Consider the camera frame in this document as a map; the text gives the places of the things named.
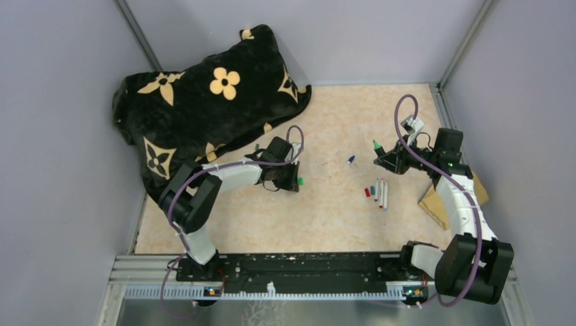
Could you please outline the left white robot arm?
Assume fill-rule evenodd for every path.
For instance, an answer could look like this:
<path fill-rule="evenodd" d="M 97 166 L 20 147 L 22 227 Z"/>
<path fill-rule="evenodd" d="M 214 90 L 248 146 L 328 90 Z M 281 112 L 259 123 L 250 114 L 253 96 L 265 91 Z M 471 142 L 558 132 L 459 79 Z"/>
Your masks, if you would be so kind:
<path fill-rule="evenodd" d="M 158 200 L 168 223 L 177 231 L 185 256 L 193 261 L 192 272 L 211 280 L 218 270 L 217 249 L 206 227 L 218 195 L 245 185 L 273 183 L 277 189 L 298 192 L 299 156 L 303 143 L 274 137 L 240 160 L 226 164 L 184 164 Z"/>

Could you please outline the black green highlighter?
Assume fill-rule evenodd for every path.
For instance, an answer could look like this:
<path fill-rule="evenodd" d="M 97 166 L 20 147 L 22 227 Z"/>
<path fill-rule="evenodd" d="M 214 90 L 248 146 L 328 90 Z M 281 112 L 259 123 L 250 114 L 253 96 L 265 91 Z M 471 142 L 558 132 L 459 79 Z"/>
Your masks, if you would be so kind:
<path fill-rule="evenodd" d="M 376 140 L 372 141 L 373 145 L 374 145 L 374 152 L 377 155 L 377 157 L 381 157 L 384 156 L 386 151 L 384 150 L 383 146 L 381 144 L 379 144 Z"/>

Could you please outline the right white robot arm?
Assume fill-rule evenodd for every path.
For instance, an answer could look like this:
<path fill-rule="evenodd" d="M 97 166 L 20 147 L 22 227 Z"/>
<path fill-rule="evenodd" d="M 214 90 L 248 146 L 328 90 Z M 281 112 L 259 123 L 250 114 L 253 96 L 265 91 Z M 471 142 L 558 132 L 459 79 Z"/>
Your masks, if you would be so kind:
<path fill-rule="evenodd" d="M 435 281 L 436 291 L 453 297 L 454 303 L 498 303 L 514 250 L 497 238 L 484 218 L 472 171 L 461 163 L 463 133 L 440 128 L 432 148 L 408 144 L 408 139 L 408 135 L 403 136 L 390 151 L 374 143 L 374 164 L 398 175 L 410 168 L 426 172 L 444 205 L 452 240 L 445 250 L 410 241 L 398 261 L 400 275 L 416 280 L 425 272 Z"/>

